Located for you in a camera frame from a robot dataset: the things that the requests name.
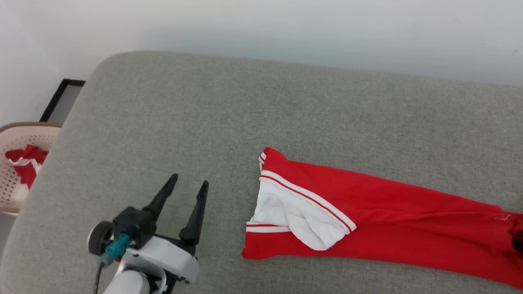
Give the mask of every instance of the sofa cushion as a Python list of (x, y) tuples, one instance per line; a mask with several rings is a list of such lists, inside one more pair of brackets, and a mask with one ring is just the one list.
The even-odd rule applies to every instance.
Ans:
[(82, 89), (13, 227), (2, 291), (90, 292), (91, 228), (143, 207), (178, 173), (157, 233), (177, 236), (204, 179), (209, 193), (198, 281), (176, 293), (519, 293), (430, 268), (250, 261), (241, 251), (266, 146), (523, 212), (522, 113), (515, 86), (182, 53), (110, 57)]

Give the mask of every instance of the red and white clothing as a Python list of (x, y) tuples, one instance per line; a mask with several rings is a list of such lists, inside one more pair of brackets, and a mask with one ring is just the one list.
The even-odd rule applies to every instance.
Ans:
[(5, 156), (20, 176), (20, 183), (27, 184), (27, 187), (31, 189), (47, 153), (47, 151), (40, 151), (38, 147), (29, 144), (25, 149), (7, 151)]
[(265, 148), (244, 258), (337, 256), (465, 273), (523, 289), (523, 214), (427, 188), (287, 160)]

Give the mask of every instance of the red pants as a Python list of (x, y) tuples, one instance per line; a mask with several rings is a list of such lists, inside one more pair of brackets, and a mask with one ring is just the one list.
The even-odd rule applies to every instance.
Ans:
[(523, 290), (523, 214), (265, 148), (243, 257), (337, 256), (439, 268)]

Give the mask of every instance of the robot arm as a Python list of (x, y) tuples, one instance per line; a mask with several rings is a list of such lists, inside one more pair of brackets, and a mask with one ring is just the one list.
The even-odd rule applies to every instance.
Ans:
[(209, 183), (203, 182), (179, 239), (155, 234), (156, 221), (177, 178), (178, 175), (173, 174), (142, 210), (128, 207), (112, 223), (102, 221), (93, 228), (88, 238), (89, 252), (100, 256), (104, 268), (113, 260), (120, 262), (105, 294), (170, 294), (176, 281), (187, 284), (196, 281), (198, 260), (194, 255), (200, 240)]

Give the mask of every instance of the black picture frame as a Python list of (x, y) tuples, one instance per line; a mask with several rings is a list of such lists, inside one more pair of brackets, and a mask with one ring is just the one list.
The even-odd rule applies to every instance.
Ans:
[(54, 92), (53, 98), (51, 98), (51, 101), (47, 105), (46, 110), (43, 112), (42, 117), (40, 118), (40, 122), (47, 122), (49, 118), (51, 117), (51, 114), (54, 111), (54, 108), (58, 104), (58, 101), (60, 101), (60, 98), (62, 98), (62, 95), (64, 94), (65, 89), (67, 86), (79, 86), (83, 87), (85, 84), (85, 81), (81, 80), (71, 80), (68, 78), (65, 78), (62, 80), (60, 85), (58, 86), (58, 89), (56, 89), (56, 92)]

